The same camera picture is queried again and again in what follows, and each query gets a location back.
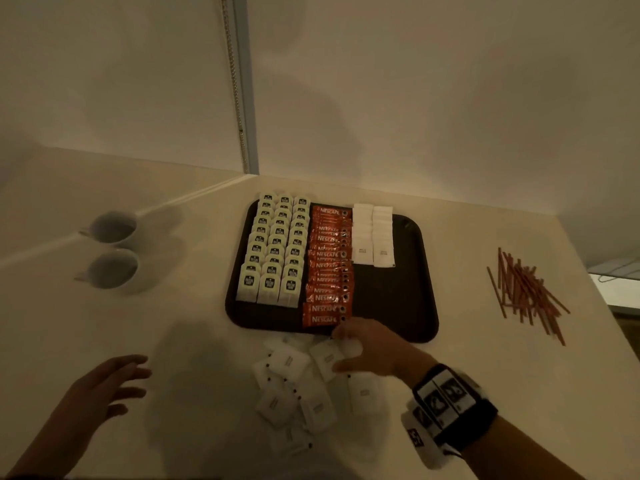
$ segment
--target hand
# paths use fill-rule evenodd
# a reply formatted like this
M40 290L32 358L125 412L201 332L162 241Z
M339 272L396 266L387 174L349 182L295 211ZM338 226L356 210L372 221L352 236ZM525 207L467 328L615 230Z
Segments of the hand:
M124 404L112 403L146 395L140 387L121 387L151 375L149 369L138 367L146 361L144 355L114 357L76 380L7 477L67 475L100 425L127 413Z
M335 372L368 371L395 376L414 387L438 362L376 320L350 318L333 329L334 339L358 339L362 354L333 365Z

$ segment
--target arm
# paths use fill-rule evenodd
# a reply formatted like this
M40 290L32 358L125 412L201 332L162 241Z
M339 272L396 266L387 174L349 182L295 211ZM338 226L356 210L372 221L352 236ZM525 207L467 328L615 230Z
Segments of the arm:
M352 318L334 329L333 338L359 339L362 343L362 354L336 363L336 372L370 371L395 376L412 388L438 363L375 320ZM584 480L500 416L482 438L461 453L480 480Z
M100 425L127 413L124 404L112 402L146 395L140 387L122 387L126 381L151 375L149 369L138 367L146 361L144 355L115 357L76 380L7 478L67 475Z

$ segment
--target white countertop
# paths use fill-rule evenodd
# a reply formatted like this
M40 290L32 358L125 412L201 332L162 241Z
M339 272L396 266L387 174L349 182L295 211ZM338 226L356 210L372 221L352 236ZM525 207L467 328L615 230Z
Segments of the white countertop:
M73 380L126 353L150 356L149 394L100 428L75 475L214 477L291 467L273 464L253 412L259 391L250 365L266 354L269 332L236 327L224 309L247 208L276 189L336 205L392 205L414 220L440 319L436 338L421 347L469 373L505 418L587 478L640 477L640 363L555 217L110 157L48 158L30 161L0 189L0 216L14 222L0 238L0 471ZM65 177L88 164L111 171L97 171L92 185ZM59 172L46 179L43 165ZM102 250L75 229L110 208L166 201L174 205L154 213L163 258L155 288L121 297L72 280ZM537 266L571 309L559 320L566 347L539 324L502 318L486 273L498 246ZM384 385L388 413L363 419L349 416L344 384L331 383L340 421L295 463L363 479L474 478L462 460L425 469L399 420L410 391L393 378Z

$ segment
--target wristband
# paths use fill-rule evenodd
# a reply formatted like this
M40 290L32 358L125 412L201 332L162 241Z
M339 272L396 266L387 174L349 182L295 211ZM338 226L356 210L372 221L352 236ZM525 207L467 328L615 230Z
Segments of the wristband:
M495 420L498 409L474 386L439 363L412 389L420 409L433 422L425 430L439 447L446 444L461 452Z

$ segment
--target left hand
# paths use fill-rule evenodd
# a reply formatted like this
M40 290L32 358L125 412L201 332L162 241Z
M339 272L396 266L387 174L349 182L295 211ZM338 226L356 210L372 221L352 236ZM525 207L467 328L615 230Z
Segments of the left hand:
M76 380L7 477L67 475L100 425L127 413L124 404L112 403L146 395L140 387L122 387L126 381L151 376L149 369L138 367L146 361L144 355L114 357Z

